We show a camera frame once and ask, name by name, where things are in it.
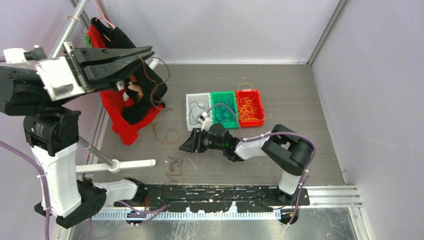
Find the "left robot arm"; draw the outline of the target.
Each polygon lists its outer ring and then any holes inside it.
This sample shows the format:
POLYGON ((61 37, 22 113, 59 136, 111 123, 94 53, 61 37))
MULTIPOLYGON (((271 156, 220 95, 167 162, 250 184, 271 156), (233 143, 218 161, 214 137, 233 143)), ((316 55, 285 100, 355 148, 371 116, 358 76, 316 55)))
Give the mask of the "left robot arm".
POLYGON ((81 112, 65 104, 90 93, 122 89, 124 79, 154 52, 151 46, 75 48, 69 41, 63 47, 64 55, 54 58, 47 57, 41 47, 5 49, 0 110, 24 118, 25 139, 35 157, 43 192, 35 211, 55 216, 56 223, 68 229, 105 205, 128 201, 138 207, 146 200, 145 185, 134 178, 106 183, 77 179, 81 112))

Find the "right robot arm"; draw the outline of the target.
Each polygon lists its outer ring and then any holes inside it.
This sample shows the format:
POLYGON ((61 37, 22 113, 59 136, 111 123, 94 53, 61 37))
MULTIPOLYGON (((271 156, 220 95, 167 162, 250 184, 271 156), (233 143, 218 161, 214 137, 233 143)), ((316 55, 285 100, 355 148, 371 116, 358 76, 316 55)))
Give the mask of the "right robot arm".
POLYGON ((221 123, 212 124, 207 130, 194 128, 178 149, 188 153, 219 150, 231 162, 269 157, 282 169, 277 198, 286 206, 297 199, 297 189, 316 154, 316 147, 310 138, 281 124, 276 124, 265 134, 251 138, 235 137, 221 123))

